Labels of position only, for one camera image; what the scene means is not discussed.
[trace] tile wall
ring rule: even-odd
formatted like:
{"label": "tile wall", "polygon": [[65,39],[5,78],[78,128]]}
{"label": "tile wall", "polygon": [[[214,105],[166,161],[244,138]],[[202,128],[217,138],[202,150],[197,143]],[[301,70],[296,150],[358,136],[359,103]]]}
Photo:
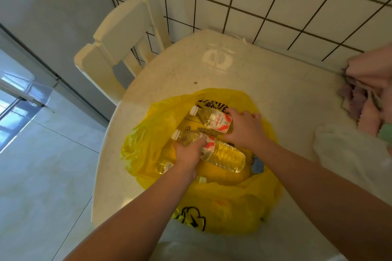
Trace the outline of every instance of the tile wall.
{"label": "tile wall", "polygon": [[[112,0],[118,6],[125,0]],[[210,28],[340,70],[392,42],[391,0],[160,0],[173,42]],[[152,33],[151,49],[159,49]]]}

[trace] white wall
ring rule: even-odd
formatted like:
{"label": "white wall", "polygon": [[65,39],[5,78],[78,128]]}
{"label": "white wall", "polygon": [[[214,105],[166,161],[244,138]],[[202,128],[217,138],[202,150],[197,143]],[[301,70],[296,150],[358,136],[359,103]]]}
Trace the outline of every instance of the white wall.
{"label": "white wall", "polygon": [[0,22],[107,118],[115,106],[73,62],[113,9],[111,0],[0,0]]}

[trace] white chair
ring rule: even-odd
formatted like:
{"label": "white chair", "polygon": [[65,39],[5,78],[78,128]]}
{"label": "white chair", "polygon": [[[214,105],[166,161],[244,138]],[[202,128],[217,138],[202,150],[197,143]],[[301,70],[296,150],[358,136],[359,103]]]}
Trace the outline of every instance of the white chair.
{"label": "white chair", "polygon": [[148,64],[154,59],[145,32],[153,29],[160,51],[171,45],[159,0],[128,0],[106,16],[93,35],[95,42],[85,45],[75,56],[79,70],[115,105],[125,89],[116,79],[113,66],[120,60],[136,77],[142,70],[133,55],[135,46]]}

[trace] round table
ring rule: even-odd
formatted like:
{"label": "round table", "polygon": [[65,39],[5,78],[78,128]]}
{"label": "round table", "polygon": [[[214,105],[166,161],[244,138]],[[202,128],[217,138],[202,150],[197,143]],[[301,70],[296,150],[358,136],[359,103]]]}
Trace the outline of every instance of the round table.
{"label": "round table", "polygon": [[[182,39],[145,66],[110,120],[96,174],[93,223],[100,225],[143,191],[126,172],[120,150],[153,102],[209,87],[241,90],[272,124],[279,144],[314,160],[312,140],[317,126],[355,126],[336,94],[343,82],[335,73],[212,30]],[[236,250],[249,259],[257,254],[266,260],[316,260],[336,252],[286,192],[254,235],[199,233],[171,220],[162,239]]]}

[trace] table surface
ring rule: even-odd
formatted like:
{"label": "table surface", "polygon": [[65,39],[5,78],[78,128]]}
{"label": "table surface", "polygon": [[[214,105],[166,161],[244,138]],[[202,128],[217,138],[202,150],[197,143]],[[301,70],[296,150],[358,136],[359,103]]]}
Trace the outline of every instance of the table surface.
{"label": "table surface", "polygon": [[[175,43],[130,84],[110,121],[96,175],[93,223],[98,226],[143,191],[126,172],[120,150],[126,135],[141,122],[151,103],[209,87],[241,90],[272,124],[279,144],[315,160],[312,141],[317,126],[355,126],[340,108],[336,91],[342,84],[343,78],[337,74],[212,30],[197,31]],[[296,223],[301,218],[301,227],[285,227],[290,217]],[[288,246],[295,250],[294,245],[301,242],[299,232],[292,230],[296,228],[308,231],[313,241],[318,241],[316,247],[308,248],[314,254],[333,250],[284,192],[260,235],[280,233],[279,241],[287,239]],[[307,245],[306,239],[301,245]]]}

